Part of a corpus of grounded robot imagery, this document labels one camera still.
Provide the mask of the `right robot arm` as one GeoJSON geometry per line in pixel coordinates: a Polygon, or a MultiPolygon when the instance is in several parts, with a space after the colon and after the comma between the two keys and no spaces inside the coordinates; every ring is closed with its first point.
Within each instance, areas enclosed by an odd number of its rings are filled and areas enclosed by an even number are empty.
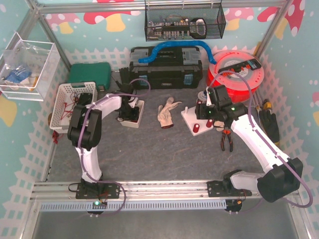
{"type": "Polygon", "coordinates": [[[255,191],[270,203],[298,190],[303,163],[283,153],[260,129],[250,109],[231,101],[224,85],[206,87],[205,91],[206,102],[196,106],[196,117],[223,122],[245,142],[263,169],[263,173],[233,171],[226,177],[226,187],[255,191]]]}

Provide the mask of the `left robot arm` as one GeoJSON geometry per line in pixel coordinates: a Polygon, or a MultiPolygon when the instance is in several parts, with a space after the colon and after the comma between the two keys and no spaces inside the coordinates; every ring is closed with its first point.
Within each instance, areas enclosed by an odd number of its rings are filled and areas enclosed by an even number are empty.
{"type": "Polygon", "coordinates": [[[90,93],[82,93],[74,107],[67,138],[78,152],[82,181],[98,183],[102,181],[102,171],[98,162],[97,146],[102,136],[102,119],[112,112],[118,112],[118,121],[137,123],[140,117],[139,99],[133,96],[134,88],[123,83],[117,92],[106,94],[92,102],[90,93]]]}

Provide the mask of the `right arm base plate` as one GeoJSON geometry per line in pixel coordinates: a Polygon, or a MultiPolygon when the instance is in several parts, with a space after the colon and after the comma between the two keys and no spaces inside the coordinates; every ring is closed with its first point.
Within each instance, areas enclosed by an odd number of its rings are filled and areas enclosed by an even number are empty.
{"type": "Polygon", "coordinates": [[[247,197],[252,196],[252,192],[244,189],[235,189],[226,181],[208,181],[207,192],[211,198],[215,197],[247,197]]]}

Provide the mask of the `beige work glove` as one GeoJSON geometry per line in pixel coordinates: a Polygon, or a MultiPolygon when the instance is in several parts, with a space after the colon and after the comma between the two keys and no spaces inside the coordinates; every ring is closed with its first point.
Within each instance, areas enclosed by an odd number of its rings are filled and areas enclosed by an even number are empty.
{"type": "Polygon", "coordinates": [[[175,109],[182,102],[175,102],[173,97],[169,97],[166,104],[158,107],[157,119],[162,129],[173,127],[173,121],[170,111],[175,109]]]}
{"type": "Polygon", "coordinates": [[[226,129],[225,123],[222,121],[215,121],[213,127],[219,132],[222,132],[226,129]]]}

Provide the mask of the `white peg base plate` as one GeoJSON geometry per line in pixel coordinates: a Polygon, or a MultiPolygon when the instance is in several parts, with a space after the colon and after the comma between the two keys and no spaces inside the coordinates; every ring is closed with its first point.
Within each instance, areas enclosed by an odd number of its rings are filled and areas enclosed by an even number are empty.
{"type": "Polygon", "coordinates": [[[200,120],[196,118],[195,107],[185,107],[185,109],[181,111],[181,116],[193,136],[200,135],[214,128],[212,120],[200,120]]]}

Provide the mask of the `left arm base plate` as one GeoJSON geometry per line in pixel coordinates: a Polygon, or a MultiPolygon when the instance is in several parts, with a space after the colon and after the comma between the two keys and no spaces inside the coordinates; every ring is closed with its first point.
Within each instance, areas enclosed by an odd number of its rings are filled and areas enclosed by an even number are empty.
{"type": "Polygon", "coordinates": [[[76,199],[118,199],[120,187],[114,183],[80,183],[76,190],[76,199]]]}

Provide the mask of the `white spring box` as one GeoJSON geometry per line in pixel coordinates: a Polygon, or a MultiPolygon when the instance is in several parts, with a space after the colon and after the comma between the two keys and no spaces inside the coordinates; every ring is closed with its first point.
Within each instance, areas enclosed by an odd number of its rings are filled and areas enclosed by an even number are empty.
{"type": "Polygon", "coordinates": [[[130,120],[120,121],[120,124],[125,127],[139,128],[144,112],[144,107],[145,102],[143,100],[138,100],[133,109],[133,117],[130,120]]]}

